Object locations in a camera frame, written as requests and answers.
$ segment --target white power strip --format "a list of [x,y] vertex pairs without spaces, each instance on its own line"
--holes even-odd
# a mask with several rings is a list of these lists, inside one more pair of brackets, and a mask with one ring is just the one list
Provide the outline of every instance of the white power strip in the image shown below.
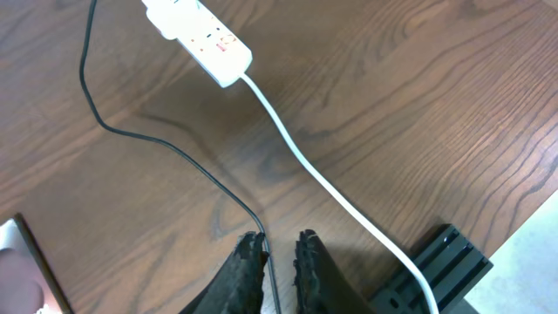
[[298,149],[287,128],[263,93],[244,73],[252,62],[250,49],[197,0],[143,0],[143,2],[147,6],[147,16],[161,34],[169,40],[178,39],[221,87],[233,84],[238,78],[248,84],[268,111],[279,133],[298,161],[353,218],[375,236],[414,275],[425,294],[430,312],[438,314],[438,305],[432,289],[419,268],[312,166]]
[[222,88],[252,63],[252,51],[195,0],[143,0],[147,17],[169,40],[177,39]]

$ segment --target power outlet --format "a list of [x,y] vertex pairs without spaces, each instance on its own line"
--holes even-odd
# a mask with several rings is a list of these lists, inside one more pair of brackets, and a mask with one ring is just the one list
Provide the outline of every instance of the power outlet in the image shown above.
[[143,0],[163,37],[177,39],[221,86],[233,84],[252,62],[250,49],[195,0]]

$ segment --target black cord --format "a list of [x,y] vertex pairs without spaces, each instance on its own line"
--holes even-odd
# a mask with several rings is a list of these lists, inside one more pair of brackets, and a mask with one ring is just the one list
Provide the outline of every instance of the black cord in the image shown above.
[[[151,141],[153,143],[158,143],[158,144],[161,144],[164,147],[170,148],[175,153],[180,155],[182,158],[184,158],[185,160],[188,160],[188,162],[190,162],[194,167],[196,167],[198,170],[200,170],[205,176],[207,176],[207,178],[210,181],[212,181],[217,187],[219,187],[223,192],[225,192],[226,195],[230,196],[230,198],[232,198],[234,201],[236,201],[236,203],[238,205],[240,205],[242,208],[244,208],[244,210],[246,210],[246,212],[250,215],[250,217],[252,217],[255,224],[258,226],[258,229],[260,230],[260,232],[265,234],[265,229],[262,225],[262,222],[260,221],[258,216],[252,211],[252,209],[250,209],[243,201],[241,201],[241,199],[238,198],[238,196],[236,196],[233,192],[231,192],[227,187],[225,187],[217,179],[215,179],[213,177],[213,175],[211,175],[204,167],[202,167],[199,163],[197,163],[194,159],[192,159],[192,157],[190,157],[188,154],[184,153],[178,147],[176,147],[175,145],[167,142],[166,140],[158,139],[158,138],[155,138],[155,137],[152,137],[152,136],[147,136],[147,135],[144,135],[144,134],[128,132],[128,131],[124,131],[124,130],[114,128],[112,126],[108,126],[103,121],[103,119],[99,115],[99,112],[97,111],[97,107],[93,103],[93,99],[91,97],[91,94],[89,93],[89,89],[87,89],[87,84],[85,82],[85,61],[87,60],[87,51],[89,50],[89,39],[90,39],[90,36],[91,36],[91,29],[92,29],[92,25],[93,25],[93,15],[95,14],[96,5],[97,5],[97,0],[91,0],[91,4],[89,6],[89,15],[87,17],[87,26],[85,27],[84,48],[83,48],[83,51],[81,52],[81,59],[79,61],[79,82],[81,83],[81,88],[84,90],[84,94],[85,94],[85,98],[87,99],[87,103],[89,104],[89,107],[91,108],[91,111],[93,112],[93,115],[95,116],[95,119],[97,120],[97,122],[107,131],[110,131],[110,132],[113,132],[113,133],[116,133],[116,134],[119,134],[119,135],[128,136],[128,137],[135,138],[135,139]],[[279,305],[279,293],[277,291],[276,273],[275,273],[274,267],[273,267],[273,259],[271,258],[271,246],[269,245],[268,237],[265,237],[264,242],[263,242],[263,247],[269,252],[269,258],[268,258],[269,281],[271,282],[271,291],[272,291],[273,300],[274,300],[275,306],[276,306],[276,313],[281,314],[281,306]]]

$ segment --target wooden table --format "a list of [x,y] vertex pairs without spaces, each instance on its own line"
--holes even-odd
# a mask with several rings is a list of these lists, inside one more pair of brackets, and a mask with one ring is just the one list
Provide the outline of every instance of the wooden table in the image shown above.
[[[204,3],[254,53],[248,74],[300,148],[404,248],[451,222],[491,255],[558,188],[558,12],[543,2]],[[88,5],[0,3],[0,213],[24,214],[77,313],[176,313],[255,225],[178,155],[96,125],[78,84]],[[145,10],[99,2],[86,77],[108,123],[184,148],[260,215],[285,313],[303,229],[373,291],[395,258],[242,82],[222,90]]]

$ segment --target white cable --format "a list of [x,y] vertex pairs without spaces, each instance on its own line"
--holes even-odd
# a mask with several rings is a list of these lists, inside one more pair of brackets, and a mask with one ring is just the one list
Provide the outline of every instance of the white cable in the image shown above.
[[262,91],[260,91],[260,89],[254,83],[254,81],[252,81],[252,79],[249,78],[248,75],[246,75],[246,73],[241,74],[241,79],[243,79],[246,82],[246,84],[248,84],[248,86],[250,86],[250,88],[254,92],[255,96],[262,102],[263,107],[265,108],[265,110],[268,111],[269,116],[271,117],[273,122],[276,124],[277,129],[279,130],[279,133],[281,134],[281,136],[283,137],[283,139],[287,143],[287,146],[290,148],[291,152],[293,152],[293,154],[298,159],[298,161],[300,161],[300,163],[303,165],[303,167],[306,168],[306,170],[308,170],[308,172],[310,174],[312,174],[314,179],[316,179],[318,182],[320,182],[320,184],[328,192],[330,192],[331,196],[333,196],[333,198],[336,199],[336,201],[338,201],[339,204],[341,206],[343,206],[343,208],[345,208],[345,210],[347,212],[349,212],[349,214],[352,215],[352,217],[357,220],[357,222],[359,222],[366,230],[368,230],[373,236],[375,236],[389,251],[391,251],[393,253],[393,255],[395,255],[399,259],[399,261],[401,261],[401,263],[417,279],[418,284],[420,285],[420,288],[422,289],[422,291],[425,294],[426,302],[428,303],[428,309],[430,310],[430,312],[432,314],[439,314],[438,305],[436,303],[436,299],[434,298],[434,294],[432,293],[432,289],[430,288],[430,285],[426,281],[426,278],[420,272],[419,268],[411,261],[411,259],[395,243],[393,243],[386,235],[384,235],[382,233],[382,231],[380,231],[378,228],[376,228],[376,226],[374,226],[368,219],[366,219],[366,217],[364,217],[356,208],[354,208],[349,203],[349,201],[347,201],[341,195],[341,193],[339,193],[331,185],[331,183],[329,183],[322,176],[322,174],[320,174],[310,164],[310,162],[306,159],[306,157],[304,157],[304,155],[300,151],[300,149],[298,149],[298,147],[296,146],[293,139],[290,138],[289,131],[287,131],[287,129],[285,128],[285,126],[281,122],[281,119],[279,119],[279,116],[277,115],[276,111],[273,109],[273,107],[268,102],[268,100],[265,98],[265,96],[263,96]]

